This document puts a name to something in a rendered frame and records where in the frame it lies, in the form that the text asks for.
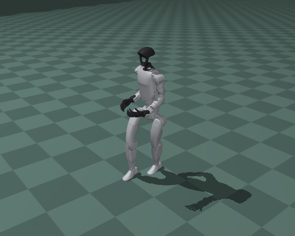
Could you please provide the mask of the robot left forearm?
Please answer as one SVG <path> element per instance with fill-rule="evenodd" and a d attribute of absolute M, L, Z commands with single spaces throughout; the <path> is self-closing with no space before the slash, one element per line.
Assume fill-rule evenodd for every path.
<path fill-rule="evenodd" d="M 157 108 L 159 108 L 163 104 L 164 100 L 165 98 L 162 96 L 158 101 L 153 101 L 153 103 L 146 109 L 149 110 L 150 113 L 146 114 L 145 117 L 149 117 L 150 114 L 152 114 Z"/>

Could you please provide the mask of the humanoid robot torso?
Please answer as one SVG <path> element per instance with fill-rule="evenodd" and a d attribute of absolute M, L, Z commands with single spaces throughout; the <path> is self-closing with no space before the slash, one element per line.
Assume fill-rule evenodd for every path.
<path fill-rule="evenodd" d="M 137 70 L 137 80 L 139 85 L 139 91 L 142 100 L 145 102 L 145 106 L 142 108 L 143 110 L 146 110 L 152 103 L 155 101 L 155 97 L 158 94 L 156 90 L 156 84 L 153 81 L 152 74 L 159 71 L 157 69 L 151 69 L 148 67 L 147 69 L 151 69 L 149 71 L 143 70 L 144 66 L 140 67 Z M 149 120 L 154 120 L 155 114 L 159 113 L 159 108 L 157 108 L 152 114 L 147 117 Z"/>

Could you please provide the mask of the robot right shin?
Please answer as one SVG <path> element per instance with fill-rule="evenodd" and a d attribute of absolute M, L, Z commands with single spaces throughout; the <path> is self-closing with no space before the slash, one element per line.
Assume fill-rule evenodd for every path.
<path fill-rule="evenodd" d="M 135 148 L 134 150 L 129 149 L 127 145 L 125 145 L 125 152 L 126 152 L 126 157 L 128 160 L 129 168 L 130 171 L 132 170 L 135 171 L 135 158 L 137 154 L 137 149 Z"/>

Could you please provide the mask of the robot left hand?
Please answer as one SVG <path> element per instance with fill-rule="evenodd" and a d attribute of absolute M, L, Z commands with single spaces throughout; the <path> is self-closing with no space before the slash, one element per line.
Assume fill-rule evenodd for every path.
<path fill-rule="evenodd" d="M 149 110 L 143 110 L 143 111 L 139 111 L 139 110 L 137 110 L 136 108 L 135 108 L 135 110 L 137 111 L 137 112 L 133 112 L 132 110 L 130 110 L 130 108 L 129 108 L 129 110 L 127 110 L 127 115 L 129 116 L 129 117 L 145 117 L 146 116 L 146 114 L 149 114 L 150 113 L 150 111 Z M 130 111 L 130 112 L 129 112 Z"/>

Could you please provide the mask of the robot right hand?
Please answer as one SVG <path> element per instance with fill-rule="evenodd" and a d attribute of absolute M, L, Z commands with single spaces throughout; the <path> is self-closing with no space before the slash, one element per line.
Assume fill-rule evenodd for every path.
<path fill-rule="evenodd" d="M 130 97 L 130 99 L 128 98 L 128 99 L 123 100 L 122 103 L 120 104 L 120 109 L 121 109 L 122 111 L 124 111 L 124 109 L 125 109 L 127 106 L 129 106 L 131 102 L 134 102 L 134 101 L 133 101 L 133 98 L 135 98 L 135 97 L 136 97 L 136 95 L 133 95 L 133 96 Z"/>

